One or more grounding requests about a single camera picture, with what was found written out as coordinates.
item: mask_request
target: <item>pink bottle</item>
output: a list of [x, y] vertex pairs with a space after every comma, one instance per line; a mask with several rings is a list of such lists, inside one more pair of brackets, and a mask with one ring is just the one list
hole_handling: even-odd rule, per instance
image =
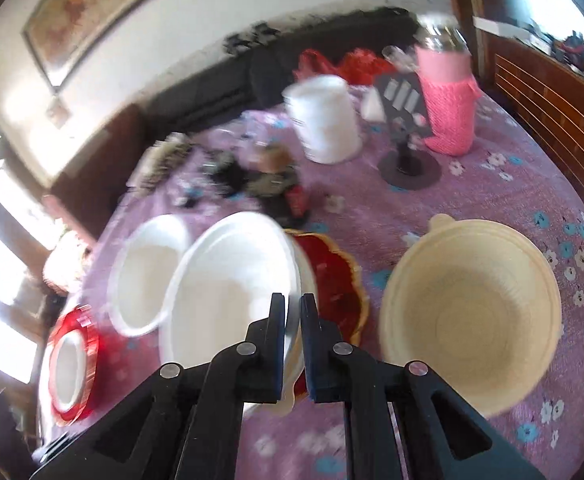
[[474, 102], [482, 95], [470, 52], [454, 16], [425, 14], [419, 24], [419, 78], [434, 133], [424, 142], [435, 152], [464, 155], [474, 140]]

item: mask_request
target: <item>table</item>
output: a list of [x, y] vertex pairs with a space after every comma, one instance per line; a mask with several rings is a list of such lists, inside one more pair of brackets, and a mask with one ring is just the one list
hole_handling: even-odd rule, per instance
[[[357, 105], [361, 92], [353, 89]], [[490, 422], [547, 478], [571, 478], [584, 459], [584, 205], [534, 140], [483, 96], [477, 104], [477, 139], [470, 153], [460, 158], [435, 154], [443, 168], [441, 181], [429, 189], [408, 192], [386, 184], [376, 170], [377, 161], [390, 148], [380, 125], [361, 123], [366, 142], [357, 158], [323, 166], [303, 157], [294, 130], [280, 110], [254, 112], [252, 118], [287, 144], [298, 161], [312, 208], [307, 229], [328, 233], [362, 266], [371, 303], [362, 346], [376, 356], [380, 355], [376, 334], [384, 286], [406, 248], [424, 234], [431, 216], [447, 213], [456, 219], [502, 222], [545, 253], [562, 296], [558, 349], [534, 392]], [[245, 123], [228, 126], [239, 134], [241, 128]], [[208, 136], [199, 138], [206, 142]], [[214, 138], [222, 136], [215, 132]], [[127, 340], [108, 319], [108, 275], [125, 239], [160, 214], [179, 214], [193, 237], [198, 237], [219, 219], [256, 207], [245, 196], [202, 200], [193, 210], [173, 206], [179, 183], [195, 177], [201, 156], [192, 154], [152, 195], [125, 197], [99, 241], [80, 298], [93, 306], [102, 338], [101, 384], [95, 391], [99, 406], [71, 431], [92, 424], [160, 364], [156, 333]], [[346, 477], [343, 432], [339, 405], [314, 405], [304, 399], [285, 418], [255, 410], [243, 424], [236, 477], [342, 480]]]

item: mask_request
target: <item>red plastic bag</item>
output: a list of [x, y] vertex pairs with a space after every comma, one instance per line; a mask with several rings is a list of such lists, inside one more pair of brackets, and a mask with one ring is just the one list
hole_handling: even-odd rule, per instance
[[299, 57], [298, 68], [294, 71], [297, 81], [331, 74], [344, 78], [351, 85], [371, 85], [377, 75], [396, 70], [390, 62], [364, 48], [347, 53], [338, 66], [334, 66], [317, 50], [304, 50]]

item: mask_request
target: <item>brown wooden headboard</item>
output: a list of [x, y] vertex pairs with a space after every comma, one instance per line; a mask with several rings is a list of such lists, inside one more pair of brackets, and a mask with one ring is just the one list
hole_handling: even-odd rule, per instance
[[488, 36], [490, 82], [584, 201], [584, 78], [532, 47]]

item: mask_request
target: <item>silver screw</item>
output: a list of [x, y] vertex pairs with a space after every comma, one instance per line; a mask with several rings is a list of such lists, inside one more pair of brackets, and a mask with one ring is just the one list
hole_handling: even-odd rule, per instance
[[350, 355], [352, 353], [352, 345], [345, 341], [341, 341], [340, 343], [336, 343], [336, 345], [332, 347], [332, 350], [338, 355]]
[[244, 341], [236, 347], [236, 351], [240, 355], [252, 355], [256, 352], [256, 345], [254, 343]]
[[408, 365], [408, 370], [412, 375], [424, 376], [428, 373], [429, 368], [427, 364], [422, 363], [421, 361], [414, 361]]
[[181, 369], [179, 365], [174, 363], [168, 363], [161, 367], [161, 371], [159, 372], [160, 376], [163, 379], [173, 379], [181, 373]]

